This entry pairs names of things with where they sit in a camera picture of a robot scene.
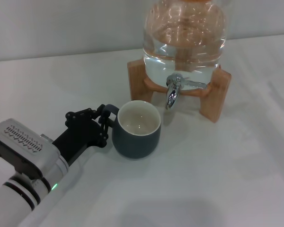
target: dark blue mug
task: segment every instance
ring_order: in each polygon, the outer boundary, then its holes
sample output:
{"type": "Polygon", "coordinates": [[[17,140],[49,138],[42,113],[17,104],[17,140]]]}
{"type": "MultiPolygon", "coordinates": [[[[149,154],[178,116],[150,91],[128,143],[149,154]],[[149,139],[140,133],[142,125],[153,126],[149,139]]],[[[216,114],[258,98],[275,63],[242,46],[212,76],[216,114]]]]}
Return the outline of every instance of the dark blue mug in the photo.
{"type": "Polygon", "coordinates": [[[107,112],[116,115],[112,140],[121,155],[139,159],[155,150],[161,132],[161,117],[156,107],[144,101],[131,101],[120,109],[107,105],[103,113],[107,112]]]}

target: mug handle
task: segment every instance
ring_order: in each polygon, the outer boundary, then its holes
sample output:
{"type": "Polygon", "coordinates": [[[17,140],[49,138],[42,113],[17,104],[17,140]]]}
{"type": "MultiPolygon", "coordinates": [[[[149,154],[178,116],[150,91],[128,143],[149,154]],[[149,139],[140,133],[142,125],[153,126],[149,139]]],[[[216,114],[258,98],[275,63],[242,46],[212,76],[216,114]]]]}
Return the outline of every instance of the mug handle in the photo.
{"type": "Polygon", "coordinates": [[[114,127],[114,124],[115,122],[111,119],[109,119],[110,117],[110,114],[114,114],[116,117],[118,115],[118,112],[119,112],[119,108],[114,106],[114,105],[111,105],[111,104],[107,104],[103,110],[102,110],[102,113],[101,113],[101,116],[99,118],[99,123],[102,124],[103,120],[105,121],[106,119],[108,120],[108,124],[109,124],[109,127],[113,128],[114,127]]]}

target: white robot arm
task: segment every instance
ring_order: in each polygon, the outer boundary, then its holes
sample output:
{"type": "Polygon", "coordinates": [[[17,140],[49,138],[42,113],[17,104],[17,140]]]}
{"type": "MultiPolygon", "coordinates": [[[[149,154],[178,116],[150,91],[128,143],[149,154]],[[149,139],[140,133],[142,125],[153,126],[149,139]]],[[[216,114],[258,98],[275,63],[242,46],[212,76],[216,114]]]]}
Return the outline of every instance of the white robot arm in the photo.
{"type": "Polygon", "coordinates": [[[106,146],[111,120],[100,117],[104,109],[66,114],[66,130],[57,140],[47,140],[21,123],[0,123],[0,157],[16,173],[0,187],[0,227],[13,227],[34,210],[68,173],[69,166],[87,147],[106,146]]]}

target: white table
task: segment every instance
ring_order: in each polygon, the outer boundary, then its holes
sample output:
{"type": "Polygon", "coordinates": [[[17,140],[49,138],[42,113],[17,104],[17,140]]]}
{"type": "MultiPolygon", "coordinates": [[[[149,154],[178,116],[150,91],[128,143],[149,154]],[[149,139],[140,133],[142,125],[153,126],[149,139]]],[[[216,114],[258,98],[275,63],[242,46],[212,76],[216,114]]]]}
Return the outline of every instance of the white table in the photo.
{"type": "MultiPolygon", "coordinates": [[[[0,62],[0,121],[57,138],[64,115],[130,101],[128,61],[142,50],[0,62]]],[[[233,80],[218,123],[164,95],[156,151],[122,158],[89,148],[21,227],[284,227],[284,35],[228,41],[233,80]]],[[[13,169],[0,159],[0,185],[13,169]]]]}

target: wooden dispenser stand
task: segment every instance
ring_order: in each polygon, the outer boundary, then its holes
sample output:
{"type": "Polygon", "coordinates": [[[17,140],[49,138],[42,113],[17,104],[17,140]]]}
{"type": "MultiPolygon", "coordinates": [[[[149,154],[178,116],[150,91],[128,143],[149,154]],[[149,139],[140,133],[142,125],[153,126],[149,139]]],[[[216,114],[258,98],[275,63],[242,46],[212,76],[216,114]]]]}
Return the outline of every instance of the wooden dispenser stand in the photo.
{"type": "MultiPolygon", "coordinates": [[[[132,100],[143,100],[150,103],[154,91],[167,93],[166,87],[157,85],[149,79],[143,59],[129,62],[127,68],[132,100]]],[[[183,96],[199,97],[201,100],[200,114],[216,123],[220,118],[230,81],[231,74],[219,67],[213,72],[207,89],[183,90],[180,93],[183,96]]]]}

